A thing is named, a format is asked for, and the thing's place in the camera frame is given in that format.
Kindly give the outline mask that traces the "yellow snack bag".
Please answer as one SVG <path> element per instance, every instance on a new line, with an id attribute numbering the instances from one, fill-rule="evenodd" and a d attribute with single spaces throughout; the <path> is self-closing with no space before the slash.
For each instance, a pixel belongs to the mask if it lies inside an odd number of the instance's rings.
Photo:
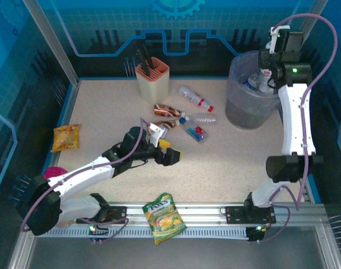
<path id="1" fill-rule="evenodd" d="M 80 124 L 69 124 L 53 129 L 53 145 L 51 152 L 79 148 Z"/>

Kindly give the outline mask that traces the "clear bottle with red cap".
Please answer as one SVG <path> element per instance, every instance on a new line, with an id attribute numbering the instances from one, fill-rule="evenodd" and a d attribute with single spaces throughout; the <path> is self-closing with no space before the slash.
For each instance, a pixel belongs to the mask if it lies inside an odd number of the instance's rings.
<path id="1" fill-rule="evenodd" d="M 210 105 L 201 95 L 190 90 L 186 86 L 182 85 L 179 88 L 178 93 L 184 98 L 186 98 L 187 100 L 189 100 L 190 102 L 192 102 L 194 105 L 200 108 L 203 108 L 207 110 L 208 112 L 212 112 L 214 110 L 214 107 Z"/>

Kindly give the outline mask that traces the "cream and orange knife block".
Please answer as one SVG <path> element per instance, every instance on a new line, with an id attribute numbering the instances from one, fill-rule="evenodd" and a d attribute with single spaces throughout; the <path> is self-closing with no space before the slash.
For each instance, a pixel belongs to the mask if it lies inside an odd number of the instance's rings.
<path id="1" fill-rule="evenodd" d="M 139 84 L 142 98 L 150 104 L 162 103 L 169 96 L 169 74 L 170 69 L 167 64 L 156 57 L 151 57 L 154 69 L 149 68 L 150 75 L 141 68 L 139 64 L 136 68 L 136 78 Z"/>

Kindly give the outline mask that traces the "translucent purple trash bin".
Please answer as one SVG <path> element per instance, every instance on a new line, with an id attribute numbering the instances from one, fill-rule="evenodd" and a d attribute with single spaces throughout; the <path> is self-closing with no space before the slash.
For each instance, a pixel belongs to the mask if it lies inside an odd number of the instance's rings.
<path id="1" fill-rule="evenodd" d="M 243 84 L 250 75 L 259 72 L 256 50 L 242 53 L 231 62 L 225 115 L 238 128 L 257 129 L 280 107 L 278 95 L 261 92 L 259 81 L 256 91 Z"/>

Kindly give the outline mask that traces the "green candy bag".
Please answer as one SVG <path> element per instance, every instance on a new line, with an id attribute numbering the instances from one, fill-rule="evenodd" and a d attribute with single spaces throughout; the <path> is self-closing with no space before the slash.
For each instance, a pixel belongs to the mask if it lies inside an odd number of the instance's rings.
<path id="1" fill-rule="evenodd" d="M 187 229 L 169 193 L 162 193 L 156 200 L 144 205 L 142 210 L 151 228 L 155 245 Z"/>

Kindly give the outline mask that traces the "clear plastic bottle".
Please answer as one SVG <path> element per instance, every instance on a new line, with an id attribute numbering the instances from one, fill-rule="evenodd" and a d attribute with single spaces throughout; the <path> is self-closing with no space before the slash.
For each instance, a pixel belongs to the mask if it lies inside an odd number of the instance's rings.
<path id="1" fill-rule="evenodd" d="M 215 125 L 218 122 L 216 114 L 211 113 L 194 113 L 192 115 L 186 115 L 186 120 L 192 120 L 200 125 Z"/>

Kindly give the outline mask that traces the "aluminium mounting rail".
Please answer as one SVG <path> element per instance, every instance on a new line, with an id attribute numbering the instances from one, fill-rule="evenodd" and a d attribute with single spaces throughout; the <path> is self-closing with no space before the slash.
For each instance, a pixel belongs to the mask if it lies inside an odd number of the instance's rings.
<path id="1" fill-rule="evenodd" d="M 121 203 L 114 202 L 111 206 L 127 207 L 127 217 L 130 227 L 149 227 L 143 213 L 143 203 Z M 177 202 L 176 208 L 183 221 L 188 227 L 223 227 L 227 225 L 224 216 L 224 208 L 227 206 L 241 206 L 240 202 L 235 203 L 185 203 Z M 272 228 L 280 228 L 285 225 L 289 208 L 291 216 L 286 227 L 313 227 L 327 225 L 329 223 L 325 207 L 322 204 L 301 204 L 301 209 L 296 210 L 295 205 L 290 202 L 277 203 L 275 208 L 276 223 Z"/>

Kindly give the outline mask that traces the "black handled knife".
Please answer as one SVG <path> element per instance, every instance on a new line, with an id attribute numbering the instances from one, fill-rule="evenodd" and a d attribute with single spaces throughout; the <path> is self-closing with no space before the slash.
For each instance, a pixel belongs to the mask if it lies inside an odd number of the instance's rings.
<path id="1" fill-rule="evenodd" d="M 151 69 L 145 59 L 144 53 L 142 48 L 137 48 L 136 49 L 136 55 L 137 55 L 137 59 L 139 60 L 141 69 L 143 70 L 143 72 L 147 75 L 150 76 L 150 71 L 149 69 Z"/>
<path id="2" fill-rule="evenodd" d="M 154 67 L 154 64 L 153 64 L 153 60 L 152 60 L 152 58 L 151 58 L 151 56 L 150 56 L 150 54 L 149 54 L 149 52 L 148 52 L 148 50 L 147 50 L 145 45 L 142 46 L 142 50 L 143 50 L 145 59 L 146 59 L 148 65 L 149 65 L 149 67 L 151 69 L 155 70 L 155 67 Z"/>

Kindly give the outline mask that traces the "pink round lid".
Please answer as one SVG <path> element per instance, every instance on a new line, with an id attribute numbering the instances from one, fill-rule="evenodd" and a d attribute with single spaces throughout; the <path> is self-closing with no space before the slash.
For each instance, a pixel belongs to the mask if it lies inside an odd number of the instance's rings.
<path id="1" fill-rule="evenodd" d="M 48 180 L 52 177 L 57 177 L 67 173 L 68 171 L 60 166 L 51 166 L 45 170 L 43 177 L 45 180 Z"/>

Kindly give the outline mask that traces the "aluminium frame post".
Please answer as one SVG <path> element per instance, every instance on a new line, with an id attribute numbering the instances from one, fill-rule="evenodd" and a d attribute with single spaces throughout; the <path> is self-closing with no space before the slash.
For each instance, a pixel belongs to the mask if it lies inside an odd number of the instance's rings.
<path id="1" fill-rule="evenodd" d="M 308 12 L 321 15 L 328 1 L 329 0 L 314 0 Z M 313 17 L 305 17 L 303 19 L 300 30 L 304 33 L 304 41 L 306 41 L 308 37 L 310 36 L 311 31 L 314 28 L 316 22 L 317 22 L 317 19 Z"/>
<path id="2" fill-rule="evenodd" d="M 79 85 L 79 78 L 39 2 L 37 0 L 22 1 L 56 57 L 60 67 L 63 69 L 69 82 L 72 86 L 77 87 Z"/>

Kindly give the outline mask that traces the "black connector block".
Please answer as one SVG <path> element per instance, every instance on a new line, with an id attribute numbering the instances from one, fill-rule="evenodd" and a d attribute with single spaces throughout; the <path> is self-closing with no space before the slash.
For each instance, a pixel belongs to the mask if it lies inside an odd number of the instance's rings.
<path id="1" fill-rule="evenodd" d="M 94 245 L 97 242 L 101 242 L 102 238 L 101 236 L 105 236 L 109 234 L 108 228 L 101 228 L 98 225 L 90 225 L 89 226 L 89 239 Z"/>
<path id="2" fill-rule="evenodd" d="M 257 227 L 247 227 L 246 228 L 246 237 L 249 242 L 260 242 L 265 237 L 265 232 L 268 230 L 266 226 L 257 226 Z"/>

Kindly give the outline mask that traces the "clear case with toothbrushes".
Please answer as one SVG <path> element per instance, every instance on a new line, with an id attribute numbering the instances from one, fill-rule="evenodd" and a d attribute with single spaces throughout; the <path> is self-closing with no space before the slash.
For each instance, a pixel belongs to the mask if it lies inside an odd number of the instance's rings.
<path id="1" fill-rule="evenodd" d="M 184 129 L 198 143 L 202 143 L 208 138 L 208 133 L 196 123 L 186 123 Z"/>

